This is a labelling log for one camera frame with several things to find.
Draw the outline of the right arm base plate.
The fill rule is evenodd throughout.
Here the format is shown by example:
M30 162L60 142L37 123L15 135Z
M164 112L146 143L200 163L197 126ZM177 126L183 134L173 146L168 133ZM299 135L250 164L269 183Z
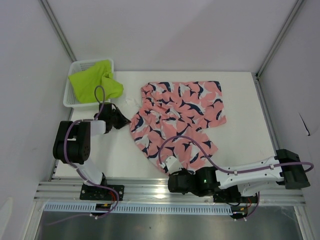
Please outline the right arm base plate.
M251 196L242 196L237 186L229 187L221 191L216 192L213 195L213 201L215 203L225 203L232 206L238 206L246 203L257 203L258 194Z

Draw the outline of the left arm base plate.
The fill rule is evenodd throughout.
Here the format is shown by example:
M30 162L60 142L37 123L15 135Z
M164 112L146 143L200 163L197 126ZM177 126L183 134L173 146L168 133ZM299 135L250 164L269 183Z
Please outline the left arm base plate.
M119 201L123 200L125 192L124 185L108 185L108 187L115 190L118 193ZM88 201L116 201L117 196L111 190L83 184L81 187L79 199Z

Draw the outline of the pink shark print shorts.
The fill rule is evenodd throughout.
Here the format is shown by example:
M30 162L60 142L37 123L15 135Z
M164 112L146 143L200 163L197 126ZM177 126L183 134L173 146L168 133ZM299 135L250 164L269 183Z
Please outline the pink shark print shorts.
M204 132L227 122L218 81L149 82L141 88L142 106L130 134L143 155L168 175L168 157L194 174L208 166L217 146Z

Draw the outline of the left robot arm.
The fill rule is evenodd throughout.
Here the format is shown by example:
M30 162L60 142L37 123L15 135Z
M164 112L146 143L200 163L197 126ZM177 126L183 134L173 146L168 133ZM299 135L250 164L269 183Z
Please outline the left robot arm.
M97 200L108 196L109 188L104 173L92 161L91 139L109 133L113 128L120 130L129 125L120 109L113 103L99 104L99 111L92 119L61 121L53 145L53 157L69 165L82 178Z

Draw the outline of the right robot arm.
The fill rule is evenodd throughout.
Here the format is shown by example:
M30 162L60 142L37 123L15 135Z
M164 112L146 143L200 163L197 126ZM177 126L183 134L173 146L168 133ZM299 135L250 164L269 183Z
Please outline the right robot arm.
M168 175L171 193L217 195L239 202L272 183L289 190L310 186L298 155L286 149L279 149L275 156L255 164L218 166L212 159L218 148L204 131L217 124L208 119L200 124L134 120L128 126L133 142L144 157Z

